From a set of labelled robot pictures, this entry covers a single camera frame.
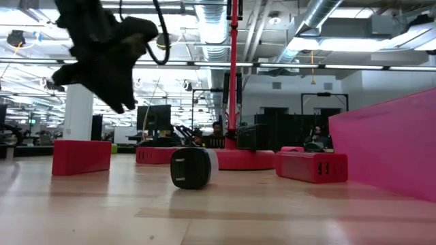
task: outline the pink wall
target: pink wall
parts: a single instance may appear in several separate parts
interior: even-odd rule
[[[436,201],[436,88],[330,117],[349,180]]]

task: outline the green object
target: green object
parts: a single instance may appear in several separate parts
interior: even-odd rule
[[[112,154],[116,154],[116,153],[118,153],[118,145],[112,144]]]

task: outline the light wood floor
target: light wood floor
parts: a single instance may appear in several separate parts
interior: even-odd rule
[[[436,244],[436,203],[273,171],[221,171],[184,191],[168,165],[134,162],[69,177],[50,175],[50,157],[0,162],[0,244]]]

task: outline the computer monitor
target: computer monitor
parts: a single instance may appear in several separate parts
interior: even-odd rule
[[[136,129],[142,130],[148,106],[138,106]],[[171,105],[152,105],[145,125],[146,130],[171,130]]]

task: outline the red foam block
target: red foam block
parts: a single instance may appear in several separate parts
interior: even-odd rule
[[[278,152],[276,174],[314,184],[346,182],[347,155],[328,153]]]
[[[280,151],[304,152],[305,149],[301,146],[284,146]]]
[[[136,148],[136,163],[138,164],[169,164],[172,153],[179,147],[138,147]]]
[[[110,142],[55,140],[52,175],[70,176],[109,170],[111,152]]]
[[[215,149],[220,170],[261,170],[275,168],[275,153],[271,150]]]
[[[329,118],[349,179],[436,201],[436,88]]]

